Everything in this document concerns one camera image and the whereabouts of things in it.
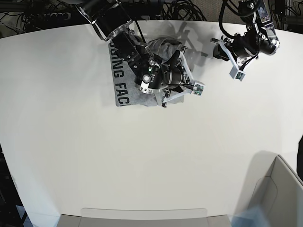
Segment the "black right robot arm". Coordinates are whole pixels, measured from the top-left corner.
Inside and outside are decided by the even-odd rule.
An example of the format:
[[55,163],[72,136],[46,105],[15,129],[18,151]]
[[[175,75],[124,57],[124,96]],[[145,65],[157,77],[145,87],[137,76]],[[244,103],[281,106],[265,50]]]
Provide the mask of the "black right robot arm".
[[131,17],[118,0],[86,0],[76,9],[92,25],[99,38],[111,40],[117,56],[127,62],[135,74],[135,84],[145,94],[177,87],[193,88],[178,65],[181,52],[176,50],[164,61],[154,54],[143,36],[136,36],[129,28]]

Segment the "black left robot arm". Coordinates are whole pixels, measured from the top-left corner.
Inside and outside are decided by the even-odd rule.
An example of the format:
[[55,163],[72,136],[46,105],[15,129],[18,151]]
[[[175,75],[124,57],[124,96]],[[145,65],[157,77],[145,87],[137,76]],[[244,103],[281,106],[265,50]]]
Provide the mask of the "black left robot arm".
[[[225,9],[229,9],[245,23],[247,31],[243,35],[232,35],[224,29]],[[238,6],[230,0],[224,0],[218,23],[223,33],[223,44],[235,60],[253,58],[259,53],[273,55],[280,46],[273,22],[262,0],[240,0]]]

